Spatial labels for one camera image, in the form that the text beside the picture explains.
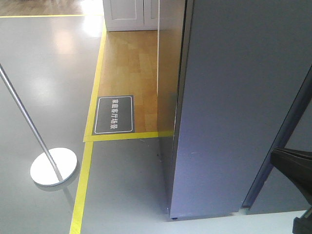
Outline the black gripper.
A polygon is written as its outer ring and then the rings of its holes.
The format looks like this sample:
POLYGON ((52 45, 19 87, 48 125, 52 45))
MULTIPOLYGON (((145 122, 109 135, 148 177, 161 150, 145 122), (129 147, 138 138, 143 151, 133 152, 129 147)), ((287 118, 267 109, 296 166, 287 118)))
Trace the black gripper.
MULTIPOLYGON (((285 175, 312 203, 312 153, 286 148, 275 148, 271 152, 271 164, 285 175)), ((293 220, 293 234, 312 234, 312 209, 293 220)))

